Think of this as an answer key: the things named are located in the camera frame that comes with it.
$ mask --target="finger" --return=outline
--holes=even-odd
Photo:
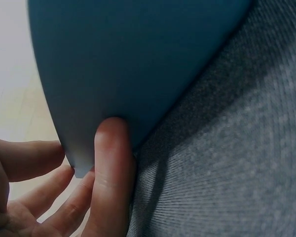
[[[44,175],[60,166],[64,157],[56,141],[13,143],[0,140],[0,162],[10,182]]]
[[[89,171],[58,211],[43,222],[42,227],[52,226],[61,236],[70,236],[81,225],[90,207],[93,183],[94,171]]]
[[[35,218],[38,218],[52,206],[55,199],[66,189],[73,175],[74,169],[69,165],[61,166],[40,187],[16,201],[25,206]]]
[[[94,143],[96,178],[82,236],[125,236],[135,177],[126,123],[119,118],[107,119],[98,128]]]

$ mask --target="floor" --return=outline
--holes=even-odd
[[[33,56],[26,2],[0,0],[0,139],[18,142],[56,140]],[[21,196],[44,182],[46,177],[48,175],[10,184],[9,199]],[[78,182],[74,178],[38,221],[54,213]],[[81,232],[85,221],[73,236]]]

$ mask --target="gray knit fabric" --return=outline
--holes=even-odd
[[[296,236],[296,0],[258,0],[142,146],[128,236]]]

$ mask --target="textured fabric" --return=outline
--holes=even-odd
[[[142,146],[128,236],[296,236],[296,0],[258,0]]]

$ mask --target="gray pants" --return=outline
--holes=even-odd
[[[142,146],[128,236],[296,236],[296,0],[257,0]]]

